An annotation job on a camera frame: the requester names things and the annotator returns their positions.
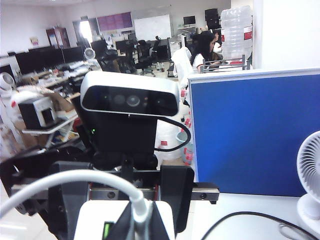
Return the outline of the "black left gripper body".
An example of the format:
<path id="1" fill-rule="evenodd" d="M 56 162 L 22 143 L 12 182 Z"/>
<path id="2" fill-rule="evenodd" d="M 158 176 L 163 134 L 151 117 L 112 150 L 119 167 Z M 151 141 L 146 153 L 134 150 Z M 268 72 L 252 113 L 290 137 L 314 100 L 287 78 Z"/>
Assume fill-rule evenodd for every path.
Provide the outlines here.
<path id="1" fill-rule="evenodd" d="M 106 162 L 99 166 L 91 165 L 89 168 L 94 171 L 103 171 L 121 177 L 140 189 L 147 200 L 161 200 L 161 168 L 156 169 L 158 159 L 155 155 L 150 161 L 144 162 L 142 169 L 136 169 L 131 158 L 122 158 L 120 165 L 111 167 Z M 208 182 L 193 182 L 192 195 L 190 201 L 209 201 L 215 204 L 219 199 L 219 188 Z"/>

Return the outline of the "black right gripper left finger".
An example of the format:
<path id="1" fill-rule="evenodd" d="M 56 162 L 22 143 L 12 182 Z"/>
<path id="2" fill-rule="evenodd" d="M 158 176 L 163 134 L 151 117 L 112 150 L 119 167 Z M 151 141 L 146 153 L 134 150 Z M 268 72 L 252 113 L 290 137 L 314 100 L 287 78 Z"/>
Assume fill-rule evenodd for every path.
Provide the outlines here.
<path id="1" fill-rule="evenodd" d="M 115 224 L 115 240 L 133 240 L 135 231 L 135 221 L 133 217 L 132 204 L 128 203 Z"/>

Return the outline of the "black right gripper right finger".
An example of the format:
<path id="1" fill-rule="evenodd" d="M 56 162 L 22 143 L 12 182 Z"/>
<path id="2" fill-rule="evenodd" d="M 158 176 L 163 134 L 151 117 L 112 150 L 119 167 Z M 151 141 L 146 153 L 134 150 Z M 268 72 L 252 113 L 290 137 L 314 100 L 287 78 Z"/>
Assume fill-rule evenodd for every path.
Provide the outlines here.
<path id="1" fill-rule="evenodd" d="M 153 202 L 149 222 L 150 240 L 174 240 L 173 212 L 167 202 Z"/>

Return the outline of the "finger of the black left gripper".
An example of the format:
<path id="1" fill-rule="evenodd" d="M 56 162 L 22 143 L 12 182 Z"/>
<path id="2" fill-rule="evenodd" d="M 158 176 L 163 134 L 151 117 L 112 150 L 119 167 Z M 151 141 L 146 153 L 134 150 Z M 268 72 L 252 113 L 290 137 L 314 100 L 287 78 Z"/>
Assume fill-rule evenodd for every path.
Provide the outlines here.
<path id="1" fill-rule="evenodd" d="M 81 206 L 87 201 L 88 182 L 59 184 L 48 189 L 48 229 L 59 240 L 75 236 Z"/>
<path id="2" fill-rule="evenodd" d="M 194 185 L 194 170 L 189 166 L 160 167 L 160 198 L 172 209 L 174 233 L 186 229 Z"/>

